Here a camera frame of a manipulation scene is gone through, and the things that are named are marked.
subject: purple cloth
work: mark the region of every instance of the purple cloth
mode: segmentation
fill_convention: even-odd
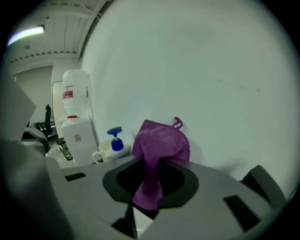
[[[174,157],[185,161],[189,160],[189,143],[186,136],[178,130],[182,121],[175,118],[177,122],[173,126],[145,120],[138,132],[132,154],[134,156],[144,155],[145,177],[138,188],[133,202],[146,210],[156,210],[158,200],[163,197],[163,192],[158,177],[160,158]]]

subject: fluorescent light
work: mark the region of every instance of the fluorescent light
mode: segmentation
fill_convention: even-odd
[[[17,34],[14,34],[11,39],[9,40],[8,42],[8,46],[10,44],[12,44],[13,42],[21,39],[21,38],[24,38],[24,37],[28,37],[28,36],[31,36],[31,35],[34,35],[34,34],[39,34],[39,33],[43,33],[44,32],[44,28],[43,27],[35,27],[35,28],[30,28],[30,29],[27,29],[27,30],[24,30],[22,32],[19,32]]]

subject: white curved backdrop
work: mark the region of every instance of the white curved backdrop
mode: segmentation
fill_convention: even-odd
[[[100,141],[178,116],[191,161],[240,180],[262,165],[286,197],[298,184],[299,62],[274,17],[247,0],[120,0],[82,60]]]

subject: white mug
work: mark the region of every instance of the white mug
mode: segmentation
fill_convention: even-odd
[[[93,160],[95,161],[95,163],[99,163],[98,160],[102,159],[103,162],[108,162],[108,159],[105,156],[105,152],[107,150],[109,150],[112,147],[112,141],[111,140],[107,140],[102,142],[99,145],[99,152],[94,152],[92,155]]]

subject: towel loop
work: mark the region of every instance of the towel loop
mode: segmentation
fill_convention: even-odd
[[[181,129],[181,127],[183,126],[183,122],[178,117],[175,117],[174,119],[176,120],[176,122],[172,125],[172,127]]]

